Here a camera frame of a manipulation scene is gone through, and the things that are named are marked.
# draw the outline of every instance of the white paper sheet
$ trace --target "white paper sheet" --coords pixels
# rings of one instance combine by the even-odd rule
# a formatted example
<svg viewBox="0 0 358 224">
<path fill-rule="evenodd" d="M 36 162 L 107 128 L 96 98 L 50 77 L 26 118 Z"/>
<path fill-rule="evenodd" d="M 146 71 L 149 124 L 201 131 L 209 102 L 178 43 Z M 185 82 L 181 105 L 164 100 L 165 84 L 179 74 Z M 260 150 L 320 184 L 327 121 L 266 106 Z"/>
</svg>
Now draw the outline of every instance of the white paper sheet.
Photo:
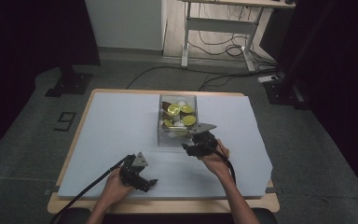
<svg viewBox="0 0 358 224">
<path fill-rule="evenodd" d="M 181 147 L 158 147 L 158 94 L 95 93 L 89 113 L 59 190 L 59 197 L 75 197 L 128 154 L 142 151 L 149 163 L 141 176 L 158 179 L 136 199 L 224 198 L 217 178 L 201 161 Z M 230 150 L 230 161 L 243 196 L 262 196 L 272 165 L 245 96 L 197 96 L 199 120 L 217 125 L 211 133 Z M 105 180 L 84 196 L 97 198 Z"/>
</svg>

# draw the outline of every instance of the electrical cable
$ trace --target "electrical cable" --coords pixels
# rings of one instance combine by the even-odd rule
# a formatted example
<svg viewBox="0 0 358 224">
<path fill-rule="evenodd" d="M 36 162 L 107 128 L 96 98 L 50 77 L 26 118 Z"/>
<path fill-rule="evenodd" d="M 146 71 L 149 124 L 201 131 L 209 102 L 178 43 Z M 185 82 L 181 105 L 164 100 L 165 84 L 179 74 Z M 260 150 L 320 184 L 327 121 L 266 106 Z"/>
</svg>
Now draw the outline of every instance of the electrical cable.
<svg viewBox="0 0 358 224">
<path fill-rule="evenodd" d="M 232 78 L 235 78 L 235 77 L 229 77 L 226 79 L 225 82 L 221 83 L 221 84 L 218 84 L 218 85 L 203 85 L 203 89 L 205 89 L 206 87 L 221 87 L 221 86 L 224 86 L 226 85 Z"/>
<path fill-rule="evenodd" d="M 127 85 L 126 90 L 141 76 L 143 76 L 144 74 L 146 74 L 147 72 L 156 70 L 156 69 L 161 69 L 161 68 L 169 68 L 169 69 L 176 69 L 176 70 L 183 70 L 183 71 L 188 71 L 188 72 L 196 72 L 196 73 L 203 73 L 203 74 L 210 74 L 210 75 L 232 75 L 230 73 L 216 73 L 216 72 L 208 72 L 208 71 L 200 71 L 200 70 L 193 70 L 193 69 L 187 69 L 187 68 L 183 68 L 183 67 L 174 67 L 174 66 L 158 66 L 158 67 L 152 67 L 149 68 L 145 71 L 143 71 L 141 74 L 137 75 L 131 82 L 129 85 Z"/>
<path fill-rule="evenodd" d="M 261 70 L 261 69 L 260 69 L 260 67 L 261 67 L 261 66 L 268 66 L 268 67 L 275 68 L 275 66 L 273 66 L 273 65 L 266 64 L 266 63 L 261 63 L 261 64 L 259 64 L 259 65 L 257 66 L 257 70 L 259 70 L 259 71 L 260 71 L 260 70 Z"/>
<path fill-rule="evenodd" d="M 87 191 L 89 191 L 90 189 L 92 189 L 96 184 L 98 184 L 101 180 L 103 180 L 107 175 L 109 175 L 110 173 L 112 173 L 112 171 L 116 170 L 121 163 L 123 163 L 123 161 L 125 161 L 129 156 L 126 156 L 124 159 L 122 159 L 121 161 L 119 161 L 116 165 L 112 166 L 109 170 L 107 170 L 105 173 L 103 173 L 103 175 L 101 175 L 100 177 L 98 177 L 96 180 L 94 180 L 94 182 L 92 182 L 90 185 L 88 185 L 85 189 L 83 189 L 79 194 L 77 194 L 77 196 L 75 196 L 75 198 L 69 202 L 63 209 L 61 209 L 60 212 L 58 212 L 50 221 L 50 224 L 53 224 L 54 221 L 66 210 L 68 209 L 70 206 L 72 206 L 72 204 L 74 204 L 81 196 L 83 196 Z"/>
<path fill-rule="evenodd" d="M 252 76 L 256 76 L 256 75 L 261 75 L 261 74 L 268 74 L 268 73 L 276 73 L 279 72 L 279 70 L 277 68 L 270 68 L 270 69 L 265 69 L 256 73 L 249 73 L 249 74 L 232 74 L 232 75 L 225 75 L 225 76 L 218 76 L 218 77 L 212 77 L 210 79 L 208 79 L 207 81 L 204 80 L 204 82 L 202 83 L 202 85 L 199 87 L 199 91 L 201 91 L 202 89 L 204 89 L 205 87 L 208 86 L 214 86 L 214 87 L 219 87 L 219 86 L 223 86 L 225 84 L 227 84 L 227 82 L 229 80 L 231 80 L 232 78 L 235 77 L 252 77 Z M 217 80 L 220 78 L 227 78 L 227 80 L 223 83 L 223 84 L 219 84 L 219 85 L 206 85 L 209 82 L 213 81 L 213 80 Z"/>
<path fill-rule="evenodd" d="M 209 18 L 209 15 L 208 15 L 207 12 L 206 12 L 206 6 L 205 6 L 205 4 L 202 4 L 202 5 L 203 5 L 203 7 L 204 7 L 204 13 L 205 13 L 205 15 L 207 16 L 207 18 Z M 250 19 L 250 16 L 251 16 L 251 13 L 252 13 L 252 9 L 253 9 L 252 7 L 249 8 L 249 13 L 248 13 L 247 21 Z M 200 17 L 200 10 L 201 10 L 201 3 L 199 3 L 199 17 Z M 243 12 L 244 12 L 244 7 L 241 7 L 241 12 L 240 12 L 240 15 L 239 15 L 239 16 L 236 16 L 236 15 L 235 15 L 235 11 L 236 11 L 236 10 L 237 10 L 237 6 L 234 7 L 234 11 L 232 11 L 232 12 L 231 12 L 230 7 L 227 7 L 227 11 L 228 11 L 228 14 L 229 14 L 229 15 L 227 15 L 227 16 L 228 16 L 228 19 L 230 19 L 231 16 L 234 16 L 234 17 L 237 17 L 238 20 L 240 21 L 241 18 L 242 18 L 243 16 L 245 16 L 245 13 L 243 13 Z M 185 24 L 186 24 L 186 4 L 185 4 Z M 247 42 L 247 39 L 248 39 L 247 36 L 234 35 L 234 34 L 232 34 L 232 35 L 231 35 L 231 38 L 230 38 L 229 40 L 226 40 L 226 41 L 223 41 L 223 42 L 219 42 L 219 43 L 207 43 L 206 41 L 204 41 L 204 40 L 202 39 L 202 36 L 201 36 L 200 31 L 199 31 L 199 37 L 200 37 L 200 40 L 201 40 L 201 42 L 202 42 L 203 44 L 205 44 L 205 45 L 211 45 L 211 46 L 223 45 L 223 44 L 226 44 L 226 43 L 228 43 L 229 41 L 231 41 L 232 44 L 231 44 L 231 45 L 227 45 L 226 48 L 225 48 L 225 51 L 223 51 L 223 52 L 217 52 L 217 53 L 212 53 L 212 52 L 210 52 L 210 51 L 208 51 L 208 50 L 206 50 L 206 49 L 203 49 L 203 48 L 201 48 L 201 47 L 199 47 L 199 46 L 196 46 L 196 45 L 192 44 L 190 41 L 187 40 L 187 43 L 188 43 L 190 46 L 192 46 L 193 48 L 196 48 L 196 49 L 200 49 L 201 51 L 203 51 L 203 52 L 205 52 L 205 53 L 207 53 L 207 54 L 209 54 L 209 55 L 217 56 L 217 55 L 222 55 L 222 54 L 225 54 L 225 53 L 226 53 L 227 55 L 229 55 L 229 56 L 231 56 L 231 57 L 240 57 L 241 55 L 243 55 L 242 45 L 239 45 L 239 44 L 234 43 L 235 38 L 243 38 L 244 41 L 245 41 L 245 46 L 246 46 L 246 42 Z M 260 62 L 260 63 L 268 63 L 268 64 L 271 65 L 271 66 L 276 66 L 276 65 L 277 65 L 275 61 L 273 61 L 273 60 L 271 60 L 271 59 L 269 59 L 269 58 L 267 58 L 267 57 L 265 57 L 265 56 L 263 56 L 263 55 L 261 55 L 261 54 L 256 53 L 256 52 L 255 52 L 255 46 L 254 46 L 253 44 L 252 44 L 252 48 L 253 48 L 253 50 L 250 50 L 250 51 L 251 51 L 252 55 L 254 56 L 254 58 L 255 58 L 255 60 L 256 60 L 257 62 Z M 237 50 L 239 51 L 239 53 L 231 53 L 230 51 L 233 50 L 233 49 L 237 49 Z"/>
<path fill-rule="evenodd" d="M 201 142 L 205 147 L 207 147 L 208 149 L 210 149 L 214 154 L 216 154 L 218 157 L 220 157 L 223 162 L 226 164 L 226 166 L 229 169 L 229 172 L 231 173 L 232 179 L 234 180 L 234 183 L 237 184 L 237 179 L 235 177 L 235 171 L 234 171 L 234 167 L 231 164 L 231 161 L 228 160 L 228 157 L 226 155 L 223 155 L 221 152 L 219 152 L 218 150 L 208 146 L 207 144 Z"/>
<path fill-rule="evenodd" d="M 217 141 L 217 144 L 220 146 L 220 148 L 223 148 L 222 145 L 220 145 L 220 142 Z M 225 150 L 222 149 L 223 155 L 228 158 L 228 155 L 226 155 Z"/>
</svg>

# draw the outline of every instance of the transparent container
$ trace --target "transparent container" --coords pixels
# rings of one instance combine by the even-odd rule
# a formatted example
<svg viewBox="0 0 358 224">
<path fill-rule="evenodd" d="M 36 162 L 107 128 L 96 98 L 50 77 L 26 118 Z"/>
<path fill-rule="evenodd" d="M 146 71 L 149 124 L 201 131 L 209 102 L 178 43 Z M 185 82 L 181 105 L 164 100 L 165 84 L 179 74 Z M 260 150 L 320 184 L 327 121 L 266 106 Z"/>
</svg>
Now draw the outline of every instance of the transparent container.
<svg viewBox="0 0 358 224">
<path fill-rule="evenodd" d="M 195 95 L 161 94 L 159 96 L 159 147 L 181 147 L 182 143 L 190 144 L 192 135 L 188 130 L 198 124 Z"/>
</svg>

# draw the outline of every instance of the table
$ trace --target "table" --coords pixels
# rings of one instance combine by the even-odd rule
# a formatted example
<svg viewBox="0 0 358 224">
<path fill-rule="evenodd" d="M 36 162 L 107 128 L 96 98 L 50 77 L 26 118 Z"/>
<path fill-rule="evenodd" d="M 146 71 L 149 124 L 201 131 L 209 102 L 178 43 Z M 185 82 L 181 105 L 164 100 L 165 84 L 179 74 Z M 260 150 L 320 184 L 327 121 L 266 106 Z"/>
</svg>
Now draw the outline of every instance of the table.
<svg viewBox="0 0 358 224">
<path fill-rule="evenodd" d="M 221 32 L 232 34 L 250 35 L 246 46 L 242 47 L 243 57 L 248 66 L 249 72 L 255 72 L 250 48 L 255 38 L 255 32 L 258 27 L 263 9 L 265 7 L 271 8 L 294 8 L 296 5 L 293 3 L 287 5 L 284 0 L 279 2 L 273 0 L 181 0 L 188 3 L 186 15 L 186 29 L 185 29 L 185 43 L 182 51 L 182 67 L 187 67 L 188 58 L 188 32 L 190 30 L 208 31 L 208 32 Z M 232 5 L 244 7 L 259 7 L 257 16 L 254 21 L 227 21 L 205 18 L 192 18 L 190 16 L 191 3 L 204 3 L 204 4 L 217 4 L 217 5 Z"/>
<path fill-rule="evenodd" d="M 65 172 L 67 171 L 69 161 L 71 160 L 76 142 L 79 138 L 81 130 L 84 126 L 86 116 L 88 115 L 91 102 L 96 93 L 111 92 L 111 93 L 136 93 L 136 94 L 190 94 L 190 95 L 207 95 L 207 96 L 243 96 L 241 93 L 224 93 L 224 92 L 193 92 L 193 91 L 125 91 L 125 90 L 94 90 L 89 98 L 83 117 L 79 123 L 76 135 L 68 152 L 65 163 L 62 167 L 61 174 L 57 180 L 56 185 L 60 186 Z M 268 187 L 273 188 L 271 181 L 268 182 Z M 264 207 L 272 212 L 279 210 L 279 202 L 276 193 L 267 193 L 261 198 L 246 199 L 251 207 Z M 48 211 L 50 213 L 59 212 L 66 206 L 70 200 L 64 200 L 58 197 L 57 192 L 53 192 L 48 203 Z M 96 203 L 95 200 L 80 200 L 77 201 L 73 207 L 85 207 L 91 209 Z M 229 206 L 227 200 L 125 200 L 117 206 L 111 207 L 108 212 L 120 214 L 142 214 L 142 213 L 229 213 Z"/>
</svg>

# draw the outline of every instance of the black tripod base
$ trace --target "black tripod base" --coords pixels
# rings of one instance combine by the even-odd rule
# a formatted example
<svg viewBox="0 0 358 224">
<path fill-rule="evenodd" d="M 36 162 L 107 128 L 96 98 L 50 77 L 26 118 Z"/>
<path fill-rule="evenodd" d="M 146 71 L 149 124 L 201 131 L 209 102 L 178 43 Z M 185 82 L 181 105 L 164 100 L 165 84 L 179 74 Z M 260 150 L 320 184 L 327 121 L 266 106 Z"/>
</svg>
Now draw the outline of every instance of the black tripod base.
<svg viewBox="0 0 358 224">
<path fill-rule="evenodd" d="M 53 89 L 49 89 L 45 96 L 60 97 L 62 94 L 83 95 L 89 86 L 92 74 L 76 73 L 71 65 L 61 66 L 61 78 Z"/>
<path fill-rule="evenodd" d="M 264 89 L 270 104 L 273 105 L 294 105 L 295 99 L 291 93 L 281 94 L 281 84 L 278 82 L 265 82 Z"/>
<path fill-rule="evenodd" d="M 263 84 L 270 104 L 292 105 L 295 107 L 295 109 L 300 110 L 310 109 L 309 105 L 305 100 L 306 97 L 301 94 L 297 84 L 295 84 L 288 93 L 282 93 L 281 83 L 266 82 Z"/>
</svg>

